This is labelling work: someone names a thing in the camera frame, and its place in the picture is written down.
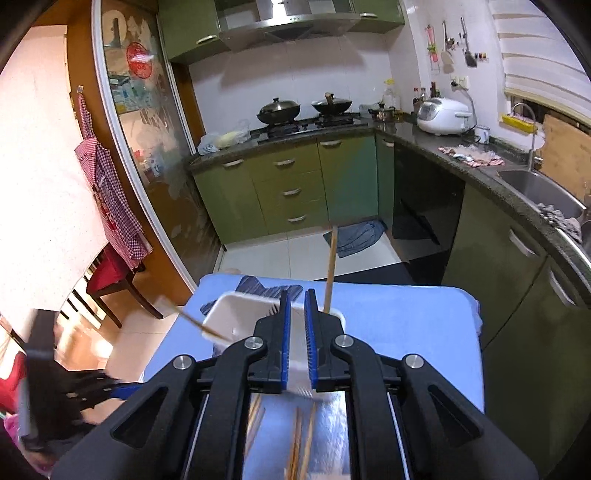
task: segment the red circular sticker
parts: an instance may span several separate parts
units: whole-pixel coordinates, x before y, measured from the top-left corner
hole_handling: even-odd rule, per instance
[[[152,57],[153,55],[138,42],[130,43],[125,51],[127,65],[134,75],[141,79],[149,78],[152,75]]]

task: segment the white plastic basket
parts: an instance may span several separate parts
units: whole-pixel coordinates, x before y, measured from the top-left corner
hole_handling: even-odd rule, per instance
[[[226,349],[232,343],[250,337],[254,333],[256,321],[269,315],[274,306],[279,308],[279,303],[279,300],[258,295],[234,291],[227,292],[218,298],[205,317],[203,324],[232,341],[224,342],[205,332],[202,335],[222,349]],[[336,309],[330,309],[330,314],[340,320],[344,330],[345,317],[343,317],[343,314]],[[308,376],[308,351],[303,303],[291,304],[290,361],[287,390],[297,394],[311,391]]]

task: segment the red checkered apron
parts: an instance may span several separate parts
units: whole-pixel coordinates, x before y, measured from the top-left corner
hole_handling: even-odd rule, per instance
[[[76,147],[76,156],[94,192],[105,236],[133,270],[152,251],[152,246],[129,208],[111,154],[95,136],[92,117],[82,94],[78,95],[78,106],[84,141]]]

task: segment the plastic bag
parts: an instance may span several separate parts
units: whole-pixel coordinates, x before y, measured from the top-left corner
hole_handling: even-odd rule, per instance
[[[197,152],[199,155],[214,153],[247,142],[250,138],[250,123],[248,120],[240,120],[236,127],[228,133],[223,135],[213,133],[202,136]]]

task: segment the wooden cutting board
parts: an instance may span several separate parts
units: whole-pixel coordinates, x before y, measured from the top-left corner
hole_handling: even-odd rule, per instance
[[[582,202],[584,183],[587,182],[587,189],[591,189],[591,137],[550,115],[545,117],[544,132],[542,173]]]

